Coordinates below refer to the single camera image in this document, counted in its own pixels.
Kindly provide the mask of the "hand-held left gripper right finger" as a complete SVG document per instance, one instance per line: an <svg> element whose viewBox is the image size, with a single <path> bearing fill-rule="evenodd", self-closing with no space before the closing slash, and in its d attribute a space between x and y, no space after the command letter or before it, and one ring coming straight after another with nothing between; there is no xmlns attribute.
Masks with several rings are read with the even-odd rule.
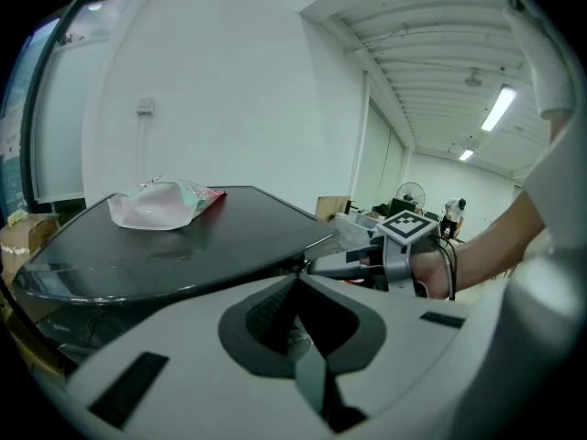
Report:
<svg viewBox="0 0 587 440"><path fill-rule="evenodd" d="M295 420L375 420L449 348L467 312L299 276L295 317L311 345L293 365Z"/></svg>

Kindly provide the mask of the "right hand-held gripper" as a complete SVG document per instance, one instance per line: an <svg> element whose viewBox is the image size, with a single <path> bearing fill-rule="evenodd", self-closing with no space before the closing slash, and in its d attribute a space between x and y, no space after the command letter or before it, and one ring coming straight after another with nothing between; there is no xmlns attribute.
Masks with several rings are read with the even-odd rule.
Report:
<svg viewBox="0 0 587 440"><path fill-rule="evenodd" d="M363 279L384 273L390 292L427 298L426 286L414 277L411 258L434 249L437 222L404 210L377 228L382 232L383 246L348 250L344 257L317 258L306 272L331 279Z"/></svg>

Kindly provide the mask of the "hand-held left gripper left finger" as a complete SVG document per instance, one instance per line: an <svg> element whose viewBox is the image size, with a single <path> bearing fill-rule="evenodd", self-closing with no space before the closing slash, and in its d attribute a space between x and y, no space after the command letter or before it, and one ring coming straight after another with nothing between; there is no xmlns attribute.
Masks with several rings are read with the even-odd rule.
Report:
<svg viewBox="0 0 587 440"><path fill-rule="evenodd" d="M37 377L58 412L91 438L115 440L327 440L331 431L291 379L251 374L222 347L224 311L277 279L242 284L169 305L104 346L65 387ZM143 353L167 361L125 424L90 406Z"/></svg>

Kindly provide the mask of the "black washing machine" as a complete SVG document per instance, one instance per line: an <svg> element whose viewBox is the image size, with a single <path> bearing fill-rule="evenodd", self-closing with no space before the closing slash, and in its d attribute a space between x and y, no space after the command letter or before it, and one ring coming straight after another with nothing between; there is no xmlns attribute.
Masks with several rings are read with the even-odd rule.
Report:
<svg viewBox="0 0 587 440"><path fill-rule="evenodd" d="M337 229L253 186L227 186L189 225L116 225L106 201L62 226L17 273L12 302L26 328L77 366L159 309L290 273Z"/></svg>

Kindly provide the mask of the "person's right forearm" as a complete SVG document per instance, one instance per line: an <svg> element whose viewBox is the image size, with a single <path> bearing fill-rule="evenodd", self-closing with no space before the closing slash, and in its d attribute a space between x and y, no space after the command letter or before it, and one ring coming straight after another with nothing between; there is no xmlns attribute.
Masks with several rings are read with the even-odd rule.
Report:
<svg viewBox="0 0 587 440"><path fill-rule="evenodd" d="M522 261L527 246L545 224L526 191L473 240L456 251L456 290L469 289Z"/></svg>

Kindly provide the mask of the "person's right hand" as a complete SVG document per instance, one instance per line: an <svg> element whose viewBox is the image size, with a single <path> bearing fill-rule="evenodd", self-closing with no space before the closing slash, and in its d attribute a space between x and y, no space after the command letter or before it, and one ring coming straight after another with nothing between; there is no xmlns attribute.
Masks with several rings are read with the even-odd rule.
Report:
<svg viewBox="0 0 587 440"><path fill-rule="evenodd" d="M429 298L445 300L449 297L449 271L442 251L413 255L411 267L415 279L426 287Z"/></svg>

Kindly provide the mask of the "large cardboard sheet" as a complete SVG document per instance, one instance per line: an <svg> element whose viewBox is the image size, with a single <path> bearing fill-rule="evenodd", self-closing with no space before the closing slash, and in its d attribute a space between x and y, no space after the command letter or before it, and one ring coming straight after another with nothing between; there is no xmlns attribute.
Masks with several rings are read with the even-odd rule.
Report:
<svg viewBox="0 0 587 440"><path fill-rule="evenodd" d="M347 214L351 204L349 196L320 196L317 199L315 216L322 221L330 222L337 214Z"/></svg>

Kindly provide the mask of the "small black standing fan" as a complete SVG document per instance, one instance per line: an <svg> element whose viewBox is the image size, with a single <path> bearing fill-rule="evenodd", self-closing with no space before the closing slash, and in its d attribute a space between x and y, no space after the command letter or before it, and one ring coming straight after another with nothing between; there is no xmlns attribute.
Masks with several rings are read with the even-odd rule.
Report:
<svg viewBox="0 0 587 440"><path fill-rule="evenodd" d="M423 187L413 181L403 183L398 188L395 197L414 204L416 209L423 209L426 203L426 193Z"/></svg>

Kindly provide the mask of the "pink detergent pouch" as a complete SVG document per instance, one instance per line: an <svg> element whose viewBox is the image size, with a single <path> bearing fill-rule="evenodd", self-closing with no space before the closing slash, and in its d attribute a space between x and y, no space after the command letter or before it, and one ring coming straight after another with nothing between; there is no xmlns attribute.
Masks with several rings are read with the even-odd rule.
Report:
<svg viewBox="0 0 587 440"><path fill-rule="evenodd" d="M158 176L107 199L112 221L123 228L170 231L190 225L226 195L186 179Z"/></svg>

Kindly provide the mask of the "brown cardboard box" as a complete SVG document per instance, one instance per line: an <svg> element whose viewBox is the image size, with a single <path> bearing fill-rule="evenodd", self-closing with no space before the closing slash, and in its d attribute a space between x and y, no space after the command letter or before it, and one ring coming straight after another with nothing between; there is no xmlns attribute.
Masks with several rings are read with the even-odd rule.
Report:
<svg viewBox="0 0 587 440"><path fill-rule="evenodd" d="M29 214L0 230L1 277L10 286L20 268L57 232L57 220L47 214Z"/></svg>

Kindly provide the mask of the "person's white shirt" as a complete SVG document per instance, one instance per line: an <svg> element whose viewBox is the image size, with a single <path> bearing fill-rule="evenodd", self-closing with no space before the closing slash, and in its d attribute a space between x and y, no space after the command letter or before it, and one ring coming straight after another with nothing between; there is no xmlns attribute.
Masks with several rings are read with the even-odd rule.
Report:
<svg viewBox="0 0 587 440"><path fill-rule="evenodd" d="M533 17L504 17L530 66L538 116L551 128L547 151L525 181L555 248L587 248L587 116L555 42Z"/></svg>

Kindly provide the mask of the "dark framed glass partition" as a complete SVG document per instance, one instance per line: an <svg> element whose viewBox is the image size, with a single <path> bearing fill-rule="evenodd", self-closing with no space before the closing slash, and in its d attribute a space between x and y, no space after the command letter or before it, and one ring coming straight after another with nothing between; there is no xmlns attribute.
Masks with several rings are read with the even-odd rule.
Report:
<svg viewBox="0 0 587 440"><path fill-rule="evenodd" d="M132 0L90 0L73 12L62 34L56 18L38 32L47 50L29 135L31 204L84 198L82 131L90 85L106 45Z"/></svg>

